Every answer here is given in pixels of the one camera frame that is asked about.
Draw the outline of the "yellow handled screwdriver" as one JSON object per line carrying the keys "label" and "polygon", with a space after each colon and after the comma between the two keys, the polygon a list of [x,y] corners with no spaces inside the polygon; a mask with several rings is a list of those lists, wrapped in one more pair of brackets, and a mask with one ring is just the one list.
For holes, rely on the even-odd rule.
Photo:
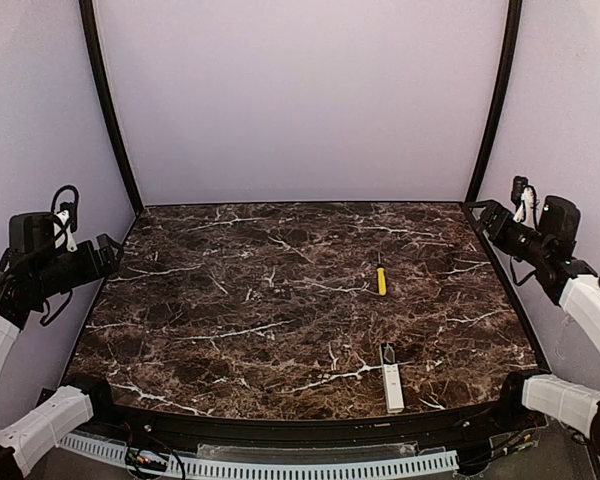
{"label": "yellow handled screwdriver", "polygon": [[386,271],[385,271],[384,265],[382,263],[381,253],[377,254],[376,277],[377,277],[378,294],[380,296],[386,296],[387,295]]}

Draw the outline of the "white remote control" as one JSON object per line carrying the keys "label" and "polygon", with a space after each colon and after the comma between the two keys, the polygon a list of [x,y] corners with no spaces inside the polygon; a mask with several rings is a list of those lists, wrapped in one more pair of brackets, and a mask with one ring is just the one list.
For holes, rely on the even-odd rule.
{"label": "white remote control", "polygon": [[401,413],[405,404],[399,364],[393,344],[383,343],[380,346],[380,363],[386,410],[389,414]]}

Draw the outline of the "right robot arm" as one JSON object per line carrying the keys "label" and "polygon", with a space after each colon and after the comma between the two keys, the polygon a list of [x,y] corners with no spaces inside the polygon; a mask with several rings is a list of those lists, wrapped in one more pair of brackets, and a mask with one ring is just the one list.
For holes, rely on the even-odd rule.
{"label": "right robot arm", "polygon": [[[571,201],[546,197],[539,224],[515,220],[496,200],[464,206],[474,230],[486,234],[504,254],[525,261],[551,302],[584,331],[600,354],[600,274],[574,257],[580,211]],[[501,418],[509,423],[530,411],[548,415],[580,432],[600,456],[600,391],[550,373],[509,374],[499,400]]]}

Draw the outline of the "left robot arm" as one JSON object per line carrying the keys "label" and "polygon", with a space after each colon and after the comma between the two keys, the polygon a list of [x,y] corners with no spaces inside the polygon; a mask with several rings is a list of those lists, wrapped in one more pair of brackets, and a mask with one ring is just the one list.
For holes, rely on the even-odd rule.
{"label": "left robot arm", "polygon": [[[44,248],[0,270],[0,376],[30,313],[57,293],[116,272],[123,247],[102,234],[98,246],[84,241],[74,251],[48,255]],[[77,374],[43,403],[0,430],[0,479],[24,479],[47,452],[92,419],[115,416],[111,387],[104,379]]]}

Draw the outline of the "black right frame post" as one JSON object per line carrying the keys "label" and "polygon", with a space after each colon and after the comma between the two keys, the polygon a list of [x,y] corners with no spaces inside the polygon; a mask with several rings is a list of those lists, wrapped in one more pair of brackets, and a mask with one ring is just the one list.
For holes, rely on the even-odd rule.
{"label": "black right frame post", "polygon": [[464,202],[478,199],[495,144],[513,68],[523,10],[522,0],[509,0],[491,102]]}

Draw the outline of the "black frame post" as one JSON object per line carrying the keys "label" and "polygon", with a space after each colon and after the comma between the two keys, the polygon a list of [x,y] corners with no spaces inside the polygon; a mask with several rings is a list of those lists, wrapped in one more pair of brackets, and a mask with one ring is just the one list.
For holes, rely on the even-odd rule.
{"label": "black frame post", "polygon": [[522,0],[509,0],[491,102],[464,202],[478,199],[495,144],[513,68],[523,10]]}
{"label": "black frame post", "polygon": [[122,131],[108,82],[96,20],[95,2],[92,0],[79,0],[78,5],[85,45],[104,124],[127,198],[134,215],[139,216],[144,210],[144,204],[124,145]]}

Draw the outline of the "black front table rail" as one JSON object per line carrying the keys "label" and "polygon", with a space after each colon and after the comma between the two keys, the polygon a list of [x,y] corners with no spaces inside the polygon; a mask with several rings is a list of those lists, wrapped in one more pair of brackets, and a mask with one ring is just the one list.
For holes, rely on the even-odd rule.
{"label": "black front table rail", "polygon": [[214,446],[327,448],[415,442],[420,447],[461,448],[480,444],[504,432],[493,417],[494,404],[358,420],[231,420],[162,413],[117,406],[122,420],[112,426],[90,422],[81,429],[115,439],[150,437],[171,448]]}

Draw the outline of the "black left frame post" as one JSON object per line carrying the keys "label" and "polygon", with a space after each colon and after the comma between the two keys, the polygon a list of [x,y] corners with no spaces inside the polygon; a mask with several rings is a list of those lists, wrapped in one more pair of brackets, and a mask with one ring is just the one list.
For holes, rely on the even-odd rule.
{"label": "black left frame post", "polygon": [[139,216],[144,210],[144,204],[124,145],[122,131],[108,82],[96,20],[95,2],[92,0],[79,0],[78,5],[85,45],[104,124],[127,198],[134,215]]}

